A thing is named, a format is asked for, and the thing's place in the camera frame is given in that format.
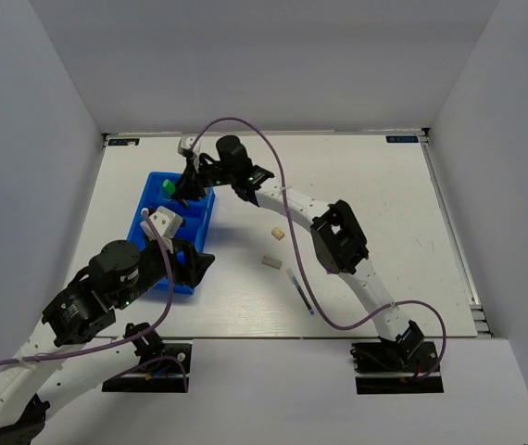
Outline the green cap black highlighter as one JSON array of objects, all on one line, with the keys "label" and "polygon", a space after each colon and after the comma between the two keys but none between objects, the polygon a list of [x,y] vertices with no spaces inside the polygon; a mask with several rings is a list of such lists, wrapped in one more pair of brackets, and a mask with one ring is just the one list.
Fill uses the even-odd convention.
[{"label": "green cap black highlighter", "polygon": [[165,199],[170,199],[175,194],[175,184],[166,179],[159,188],[160,195]]}]

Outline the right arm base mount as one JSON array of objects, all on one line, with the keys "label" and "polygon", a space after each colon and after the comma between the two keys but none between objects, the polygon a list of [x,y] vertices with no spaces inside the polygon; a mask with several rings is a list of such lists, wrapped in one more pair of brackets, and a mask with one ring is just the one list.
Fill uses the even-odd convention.
[{"label": "right arm base mount", "polygon": [[435,344],[424,341],[408,361],[389,351],[380,342],[352,343],[356,392],[367,395],[421,395],[444,393],[437,366],[426,378],[438,357]]}]

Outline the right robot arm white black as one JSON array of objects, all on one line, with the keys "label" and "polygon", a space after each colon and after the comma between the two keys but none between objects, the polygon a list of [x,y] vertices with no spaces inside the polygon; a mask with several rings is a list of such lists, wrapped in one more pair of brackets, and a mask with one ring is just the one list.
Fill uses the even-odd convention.
[{"label": "right robot arm white black", "polygon": [[351,207],[343,200],[326,203],[284,185],[274,174],[248,157],[235,135],[216,142],[219,157],[202,153],[194,135],[178,143],[186,166],[175,184],[173,198],[179,203],[197,201],[211,187],[228,185],[242,200],[259,208],[288,215],[292,223],[306,229],[314,253],[323,269],[341,278],[353,291],[386,349],[386,360],[405,370],[420,357],[424,335],[418,325],[395,305],[370,260],[367,238]]}]

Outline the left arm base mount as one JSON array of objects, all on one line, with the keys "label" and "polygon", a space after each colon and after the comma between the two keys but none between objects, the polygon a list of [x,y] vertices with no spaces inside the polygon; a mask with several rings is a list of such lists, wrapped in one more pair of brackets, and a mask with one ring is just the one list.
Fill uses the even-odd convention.
[{"label": "left arm base mount", "polygon": [[103,393],[183,394],[190,384],[193,341],[163,344],[154,361],[103,383]]}]

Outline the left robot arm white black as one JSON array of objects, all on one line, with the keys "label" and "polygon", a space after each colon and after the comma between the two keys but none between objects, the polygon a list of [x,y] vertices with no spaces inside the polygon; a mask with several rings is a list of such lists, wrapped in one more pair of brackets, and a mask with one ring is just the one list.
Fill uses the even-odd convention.
[{"label": "left robot arm white black", "polygon": [[163,360],[154,324],[131,324],[122,339],[86,345],[162,279],[196,287],[214,262],[190,242],[159,237],[145,249],[116,240],[79,270],[42,312],[30,337],[0,361],[0,444],[28,444],[50,415],[109,378]]}]

